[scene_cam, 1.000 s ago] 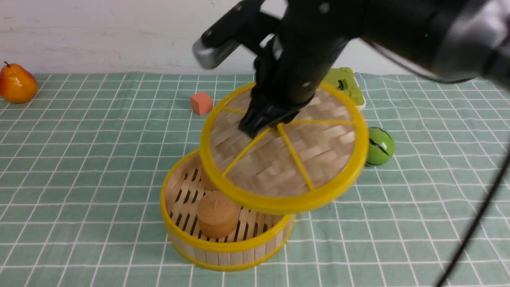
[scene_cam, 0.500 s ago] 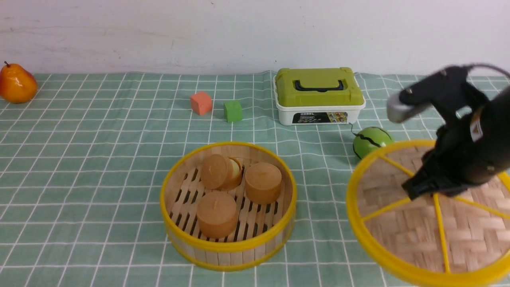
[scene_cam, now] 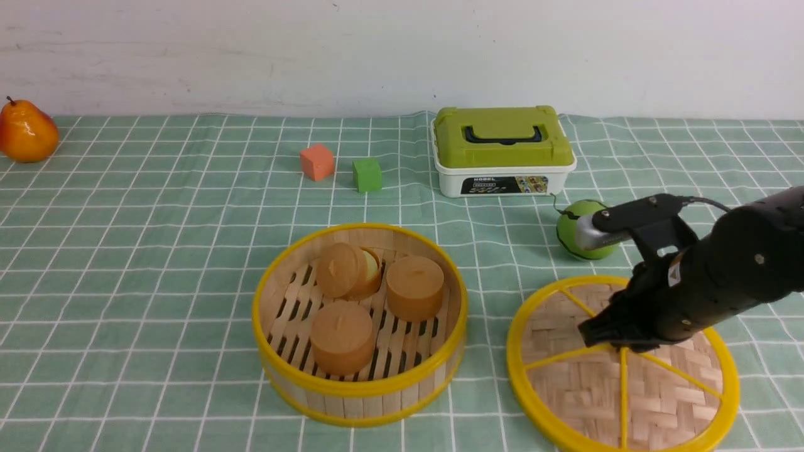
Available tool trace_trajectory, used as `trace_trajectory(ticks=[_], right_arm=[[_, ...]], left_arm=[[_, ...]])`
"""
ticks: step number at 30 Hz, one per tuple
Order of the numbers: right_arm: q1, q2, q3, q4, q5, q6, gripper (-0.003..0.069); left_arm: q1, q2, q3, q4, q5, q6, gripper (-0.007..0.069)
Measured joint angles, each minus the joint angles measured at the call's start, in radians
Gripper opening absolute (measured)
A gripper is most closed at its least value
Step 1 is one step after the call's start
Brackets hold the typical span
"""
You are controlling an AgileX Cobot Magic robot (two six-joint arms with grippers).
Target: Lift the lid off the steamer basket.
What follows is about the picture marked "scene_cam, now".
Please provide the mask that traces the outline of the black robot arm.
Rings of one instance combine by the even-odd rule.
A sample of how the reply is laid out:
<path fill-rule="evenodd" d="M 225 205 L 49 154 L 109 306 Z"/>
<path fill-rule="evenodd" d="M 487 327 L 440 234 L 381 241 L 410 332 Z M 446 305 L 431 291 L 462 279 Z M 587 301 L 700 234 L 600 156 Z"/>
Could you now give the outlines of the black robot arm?
<path fill-rule="evenodd" d="M 609 305 L 579 324 L 585 346 L 653 351 L 802 292 L 802 186 L 726 208 L 701 238 L 680 217 L 697 201 L 658 193 L 579 218 L 582 250 L 629 239 L 643 258 Z"/>

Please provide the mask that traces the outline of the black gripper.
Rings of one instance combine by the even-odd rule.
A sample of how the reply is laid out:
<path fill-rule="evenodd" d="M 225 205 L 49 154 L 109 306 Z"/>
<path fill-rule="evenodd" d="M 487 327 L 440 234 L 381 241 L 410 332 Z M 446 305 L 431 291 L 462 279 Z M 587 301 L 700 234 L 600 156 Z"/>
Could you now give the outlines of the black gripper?
<path fill-rule="evenodd" d="M 668 254 L 638 264 L 626 288 L 578 331 L 586 347 L 608 343 L 651 351 L 706 329 L 713 299 L 714 279 L 706 264 Z"/>

